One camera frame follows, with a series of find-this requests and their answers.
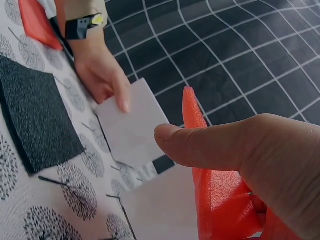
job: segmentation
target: tablecloth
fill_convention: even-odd
[[[182,91],[192,86],[209,125],[262,113],[320,125],[318,0],[106,5],[107,46],[132,83],[147,80],[172,124],[183,127]],[[1,239],[134,239],[117,196],[154,178],[153,164],[134,170],[113,161],[91,98],[66,55],[25,36],[17,0],[0,0],[0,6],[0,53],[54,74],[87,149],[68,164],[30,177],[0,114]],[[52,3],[46,10],[54,17]],[[165,156],[156,163],[162,171],[173,166]]]
[[[68,163],[28,175],[0,109],[0,233],[2,240],[131,240],[119,202],[157,173],[153,164],[132,169],[109,152],[91,96],[64,52],[25,35],[17,0],[0,0],[0,54],[51,73],[85,153]]]

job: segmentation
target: dark gray fabric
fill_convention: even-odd
[[[84,152],[52,74],[0,56],[0,83],[2,111],[29,173]]]

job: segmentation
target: white card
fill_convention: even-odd
[[[96,108],[114,160],[139,168],[164,155],[155,128],[169,123],[144,78],[131,86],[131,112],[122,113],[114,97]]]
[[[191,168],[176,165],[121,201],[137,240],[199,239]]]

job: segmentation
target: yellow sticker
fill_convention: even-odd
[[[98,13],[95,15],[91,21],[94,25],[102,25],[104,23],[104,15],[102,13]]]

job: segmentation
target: orange foam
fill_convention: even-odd
[[[206,128],[192,87],[183,91],[186,129]],[[262,231],[250,189],[236,171],[193,169],[199,240],[243,240]]]
[[[54,33],[46,11],[37,0],[19,0],[25,34],[42,44],[62,51],[63,47]]]

